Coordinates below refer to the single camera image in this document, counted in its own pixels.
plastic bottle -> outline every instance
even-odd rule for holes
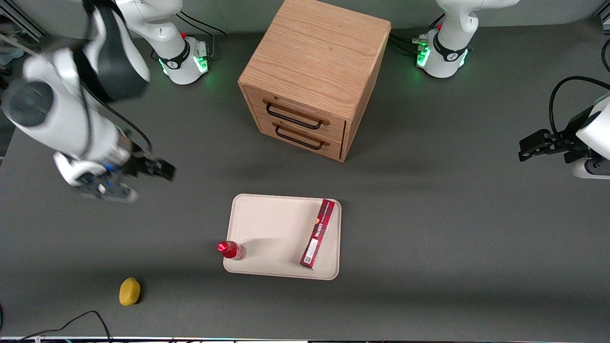
[[[232,240],[218,243],[218,251],[225,257],[234,260],[241,260],[246,256],[246,248]]]

red box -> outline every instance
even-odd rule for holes
[[[322,238],[324,238],[324,232],[331,219],[332,209],[335,207],[335,202],[324,199],[322,200],[322,206],[320,206],[320,212],[318,212],[318,218],[315,221],[314,231],[309,238],[303,257],[301,258],[301,265],[303,267],[313,269],[316,256],[318,256],[318,250],[322,245]]]

tray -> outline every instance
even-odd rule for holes
[[[314,269],[299,264],[322,205],[321,198],[240,194],[233,199],[227,240],[246,248],[241,261],[223,260],[231,273],[332,280],[339,274],[341,205],[337,200]]]

black cable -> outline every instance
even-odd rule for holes
[[[608,48],[608,45],[610,45],[610,39],[607,40],[606,43],[604,43],[604,46],[601,48],[601,62],[604,64],[604,67],[606,67],[606,70],[608,70],[608,73],[610,73],[608,58],[606,57],[606,49]]]
[[[220,32],[220,33],[222,33],[223,35],[227,35],[227,33],[226,33],[225,31],[223,31],[223,30],[221,30],[221,29],[219,29],[219,28],[217,28],[217,27],[213,27],[212,25],[208,25],[208,24],[204,23],[203,21],[199,21],[199,20],[197,20],[197,19],[193,18],[192,16],[190,16],[190,15],[188,15],[188,14],[184,13],[184,11],[180,11],[180,13],[182,13],[184,16],[186,16],[188,19],[191,19],[192,21],[196,21],[197,23],[199,23],[199,24],[201,24],[201,25],[205,25],[205,26],[207,26],[207,27],[209,27],[209,28],[211,28],[211,29],[214,29],[214,30],[216,30],[216,31],[218,31],[218,32]]]
[[[430,26],[428,26],[430,29],[434,27],[434,25],[436,25],[443,17],[445,16],[445,13],[443,12],[443,14],[440,15],[440,17],[436,18],[435,21],[432,22],[432,24],[430,24]]]
[[[154,49],[151,50],[151,59],[158,60],[159,59],[159,54],[157,54],[157,57],[154,57],[153,54],[156,54],[156,51]]]
[[[557,142],[561,146],[563,146],[565,149],[567,149],[573,153],[576,153],[576,154],[582,154],[583,153],[582,151],[576,150],[576,149],[572,148],[571,146],[569,146],[568,144],[566,144],[564,142],[564,139],[560,136],[559,132],[557,131],[557,127],[555,127],[555,115],[553,113],[553,106],[555,104],[555,96],[557,96],[557,91],[561,88],[561,86],[563,86],[566,82],[571,81],[571,80],[586,81],[586,82],[589,82],[592,84],[596,84],[607,90],[610,90],[610,84],[601,82],[597,79],[588,78],[586,76],[570,76],[569,78],[565,78],[565,79],[559,81],[559,83],[555,86],[555,88],[551,92],[551,98],[549,99],[549,102],[548,102],[548,121],[551,124],[551,130],[553,131],[553,135],[557,139]]]
[[[415,51],[409,50],[409,49],[405,48],[404,46],[401,46],[400,44],[398,44],[398,42],[396,42],[395,40],[392,40],[391,38],[390,38],[390,43],[392,43],[398,49],[401,49],[402,51],[407,52],[408,54],[415,54]]]
[[[202,29],[202,28],[198,27],[197,25],[194,25],[194,24],[189,23],[189,22],[188,22],[186,19],[184,19],[183,17],[179,16],[178,14],[176,14],[176,17],[180,18],[180,20],[182,20],[183,22],[185,22],[185,23],[187,23],[187,24],[191,25],[191,26],[192,26],[192,27],[194,27],[195,29],[197,29],[197,30],[199,30],[199,31],[202,31],[202,32],[205,32],[205,33],[207,33],[207,34],[208,34],[208,35],[210,35],[210,36],[212,35],[210,32],[208,32],[208,31],[206,31],[206,30],[204,30],[204,29]]]
[[[83,88],[89,92],[89,94],[91,94],[91,96],[97,100],[100,104],[102,104],[102,106],[104,106],[107,110],[111,111],[112,114],[116,115],[120,120],[123,120],[125,123],[127,123],[127,125],[131,126],[131,128],[133,128],[134,130],[136,130],[140,136],[142,136],[142,138],[144,138],[144,140],[146,141],[146,144],[148,144],[148,151],[150,153],[153,152],[153,143],[150,141],[150,139],[148,139],[148,136],[142,132],[142,130],[140,130],[139,127],[137,127],[135,124],[133,124],[129,119],[125,118],[123,115],[121,115],[119,112],[117,112],[115,109],[113,109],[112,107],[110,107],[105,101],[103,101],[102,99],[100,99],[97,95],[95,95],[88,87],[87,85],[83,84],[82,85]]]
[[[29,334],[29,335],[27,335],[27,336],[25,336],[25,337],[21,338],[21,339],[15,339],[15,340],[12,340],[12,341],[10,341],[10,342],[21,342],[21,341],[25,341],[25,340],[26,340],[26,339],[28,339],[28,338],[32,338],[32,337],[36,337],[36,336],[40,336],[41,334],[45,334],[45,333],[49,333],[49,332],[58,332],[58,331],[62,331],[62,330],[63,330],[63,329],[65,329],[65,328],[66,328],[68,325],[72,324],[72,322],[74,322],[75,320],[77,320],[77,319],[79,319],[79,318],[81,318],[81,317],[83,317],[83,316],[86,316],[87,314],[90,314],[90,313],[95,313],[95,315],[96,315],[96,316],[98,316],[99,321],[102,323],[102,326],[104,326],[104,331],[106,332],[106,337],[108,338],[108,342],[109,342],[109,343],[112,343],[112,338],[111,338],[111,335],[110,335],[110,331],[108,330],[108,327],[106,326],[106,323],[104,322],[104,319],[102,319],[102,316],[100,316],[100,315],[99,315],[99,313],[98,313],[97,311],[93,311],[93,310],[91,310],[91,311],[87,311],[87,312],[85,312],[85,313],[81,314],[80,316],[78,316],[78,317],[76,317],[76,318],[73,318],[72,320],[70,320],[69,322],[67,322],[66,324],[64,324],[64,325],[63,325],[61,328],[59,328],[59,329],[50,329],[50,330],[44,330],[44,331],[40,331],[40,332],[37,332],[37,333],[32,333],[32,334]]]
[[[81,100],[82,105],[85,108],[85,117],[87,118],[87,141],[85,142],[85,148],[82,151],[81,159],[86,160],[87,156],[91,152],[91,147],[93,145],[93,124],[91,123],[91,113],[89,112],[89,104],[87,104],[87,100],[85,100],[85,91],[83,90],[83,86],[81,84]]]
[[[397,35],[395,35],[395,34],[393,34],[393,33],[390,33],[390,38],[394,38],[395,40],[399,40],[399,41],[401,41],[401,42],[405,42],[405,43],[410,43],[410,42],[411,42],[411,40],[410,40],[410,39],[406,39],[406,38],[403,38],[403,37],[397,36]]]

wooden drawer cabinet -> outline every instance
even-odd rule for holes
[[[259,130],[344,162],[389,32],[386,20],[285,0],[238,81]]]

